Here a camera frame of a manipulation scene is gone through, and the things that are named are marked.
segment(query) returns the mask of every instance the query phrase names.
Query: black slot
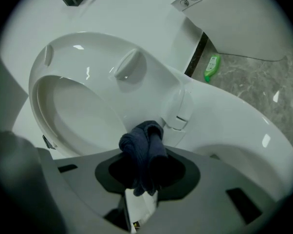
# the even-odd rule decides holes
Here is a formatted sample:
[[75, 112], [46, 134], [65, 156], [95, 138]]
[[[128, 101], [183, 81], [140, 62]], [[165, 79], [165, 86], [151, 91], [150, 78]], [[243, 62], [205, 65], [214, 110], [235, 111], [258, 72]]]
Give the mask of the black slot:
[[240, 188], [227, 190], [231, 201], [239, 211], [246, 224], [253, 222], [262, 212]]
[[130, 232], [131, 224], [129, 222], [126, 198], [122, 197], [118, 208], [111, 210], [107, 215], [104, 216], [104, 219], [118, 226], [119, 228]]
[[76, 165], [71, 164], [71, 165], [66, 165], [66, 166], [60, 166], [60, 167], [58, 167], [58, 170], [60, 173], [64, 173], [64, 172], [67, 172], [70, 170], [74, 170], [76, 168], [78, 168]]
[[43, 140], [44, 140], [44, 142], [45, 142], [45, 144], [46, 144], [46, 146], [47, 146], [48, 149], [54, 149], [54, 150], [55, 150], [55, 148], [54, 148], [54, 147], [52, 146], [52, 144], [48, 141], [48, 139], [46, 139], [45, 135], [43, 135]]

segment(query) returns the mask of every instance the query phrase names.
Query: black opening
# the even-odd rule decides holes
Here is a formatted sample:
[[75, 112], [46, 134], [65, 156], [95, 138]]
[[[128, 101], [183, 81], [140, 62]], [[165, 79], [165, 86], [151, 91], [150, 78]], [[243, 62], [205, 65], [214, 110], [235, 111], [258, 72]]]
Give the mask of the black opening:
[[[192, 161], [166, 151], [168, 159], [154, 159], [149, 168], [154, 182], [161, 186], [158, 201], [184, 198], [200, 179], [200, 171]], [[126, 188], [132, 188], [136, 169], [131, 158], [121, 153], [101, 162], [95, 169], [95, 176], [108, 192], [124, 195]]]
[[240, 188], [227, 190], [233, 204], [239, 211], [246, 224], [253, 222], [262, 212]]
[[71, 164], [71, 165], [66, 165], [66, 166], [60, 166], [60, 167], [58, 167], [58, 170], [60, 173], [64, 173], [64, 172], [67, 172], [70, 170], [74, 170], [76, 168], [78, 168], [76, 165]]
[[119, 202], [118, 208], [115, 208], [108, 214], [106, 214], [104, 216], [104, 219], [108, 220], [119, 228], [130, 232], [131, 226], [129, 222], [126, 198], [122, 197]]

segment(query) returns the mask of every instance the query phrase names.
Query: black clip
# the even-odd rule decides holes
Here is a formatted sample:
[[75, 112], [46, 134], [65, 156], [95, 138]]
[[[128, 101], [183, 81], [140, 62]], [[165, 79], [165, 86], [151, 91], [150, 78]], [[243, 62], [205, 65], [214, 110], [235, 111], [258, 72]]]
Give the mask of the black clip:
[[54, 149], [54, 150], [55, 150], [55, 148], [54, 148], [54, 147], [52, 146], [52, 144], [48, 141], [48, 139], [46, 139], [45, 135], [43, 135], [43, 140], [44, 140], [44, 142], [45, 142], [45, 144], [46, 144], [46, 146], [47, 146], [48, 149]]

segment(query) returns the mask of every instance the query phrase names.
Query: toilet lid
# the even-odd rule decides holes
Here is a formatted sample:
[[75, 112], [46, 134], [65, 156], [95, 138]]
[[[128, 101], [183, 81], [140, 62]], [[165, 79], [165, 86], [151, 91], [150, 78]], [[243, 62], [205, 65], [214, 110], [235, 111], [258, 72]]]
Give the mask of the toilet lid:
[[86, 155], [118, 147], [145, 120], [180, 130], [191, 112], [181, 81], [142, 48], [99, 33], [48, 44], [30, 74], [34, 116], [55, 147]]

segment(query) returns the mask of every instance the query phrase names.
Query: toilet tank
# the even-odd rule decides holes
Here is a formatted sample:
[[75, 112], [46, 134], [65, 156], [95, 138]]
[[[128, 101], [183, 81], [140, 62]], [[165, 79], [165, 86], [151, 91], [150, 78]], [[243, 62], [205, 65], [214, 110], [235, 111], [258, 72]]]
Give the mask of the toilet tank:
[[293, 28], [275, 0], [175, 0], [221, 54], [281, 60]]

